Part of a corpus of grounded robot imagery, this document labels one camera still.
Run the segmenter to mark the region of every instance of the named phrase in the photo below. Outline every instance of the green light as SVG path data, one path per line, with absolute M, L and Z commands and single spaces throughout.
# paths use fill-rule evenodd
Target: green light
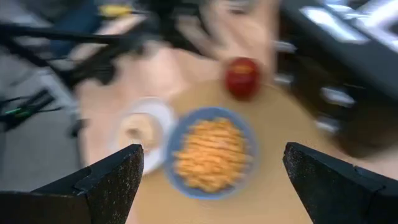
M 6 111 L 6 114 L 15 113 L 15 112 L 18 112 L 20 110 L 21 110 L 20 108 L 17 108 L 17 109 L 14 109 L 14 110 Z

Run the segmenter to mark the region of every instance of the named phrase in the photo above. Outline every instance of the red apple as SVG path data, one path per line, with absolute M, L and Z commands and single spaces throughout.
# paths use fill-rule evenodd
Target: red apple
M 253 59 L 235 58 L 227 65 L 225 85 L 239 100 L 251 99 L 260 87 L 260 68 Z

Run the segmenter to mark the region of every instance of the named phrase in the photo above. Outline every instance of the blue plate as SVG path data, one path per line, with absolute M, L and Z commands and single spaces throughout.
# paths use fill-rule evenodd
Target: blue plate
M 215 118 L 227 118 L 229 119 L 237 128 L 239 128 L 244 137 L 248 140 L 248 154 L 254 158 L 254 160 L 248 164 L 248 168 L 245 170 L 245 178 L 240 180 L 236 185 L 230 186 L 216 193 L 207 193 L 200 189 L 193 189 L 187 187 L 183 183 L 183 179 L 174 172 L 173 164 L 175 158 L 173 156 L 174 151 L 179 151 L 182 149 L 182 139 L 185 134 L 189 132 L 189 127 L 193 125 L 197 120 L 213 120 Z M 236 192 L 238 189 L 243 187 L 250 176 L 249 174 L 253 171 L 256 165 L 256 158 L 258 153 L 258 145 L 255 140 L 255 135 L 249 126 L 243 121 L 240 116 L 234 112 L 218 107 L 207 107 L 195 110 L 190 114 L 186 115 L 184 118 L 180 119 L 177 127 L 174 129 L 173 133 L 170 135 L 169 141 L 167 143 L 165 155 L 165 171 L 167 177 L 171 181 L 172 185 L 183 194 L 191 198 L 197 198 L 200 200 L 219 200 L 232 193 Z

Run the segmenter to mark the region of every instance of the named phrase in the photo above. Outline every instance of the wooden surface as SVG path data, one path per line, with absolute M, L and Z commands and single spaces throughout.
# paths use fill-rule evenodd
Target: wooden surface
M 171 187 L 162 170 L 157 170 L 143 178 L 128 224 L 230 224 L 246 220 L 251 223 L 310 223 L 282 165 L 282 151 L 287 141 L 301 142 L 398 179 L 398 172 L 394 171 L 397 169 L 392 169 L 397 167 L 396 152 L 360 161 L 347 157 L 320 135 L 309 115 L 293 98 L 268 86 L 274 69 L 271 40 L 277 25 L 275 1 L 259 0 L 250 15 L 230 14 L 223 1 L 215 1 L 207 13 L 212 18 L 212 31 L 221 44 L 190 29 L 195 23 L 190 18 L 182 18 L 181 28 L 203 53 L 217 60 L 152 42 L 148 43 L 152 52 L 149 56 L 126 54 L 117 59 L 118 77 L 113 84 L 101 86 L 88 80 L 79 86 L 82 116 L 90 119 L 83 130 L 83 158 L 86 164 L 92 164 L 110 155 L 109 143 L 120 114 L 142 96 L 158 96 L 169 101 L 178 114 L 218 104 L 241 113 L 261 142 L 262 163 L 247 188 L 220 202 L 200 202 L 184 197 Z M 100 32 L 120 33 L 140 19 L 127 17 Z M 84 45 L 72 53 L 72 57 L 85 58 L 95 48 L 95 45 Z M 225 61 L 236 56 L 256 58 L 263 67 L 264 87 L 259 97 L 249 104 L 228 98 L 217 81 Z

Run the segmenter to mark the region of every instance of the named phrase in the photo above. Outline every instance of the white bowl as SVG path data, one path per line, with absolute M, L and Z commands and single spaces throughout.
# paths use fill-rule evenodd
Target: white bowl
M 165 147 L 169 139 L 169 134 L 176 124 L 176 119 L 173 109 L 160 98 L 145 97 L 135 101 L 131 108 L 122 114 L 116 129 L 112 133 L 110 145 L 112 153 L 121 149 L 118 141 L 118 133 L 122 121 L 134 113 L 146 113 L 153 116 L 162 128 L 161 140 L 158 147 L 151 149 L 144 155 L 144 171 L 142 174 L 146 175 L 160 167 L 160 165 L 165 161 Z

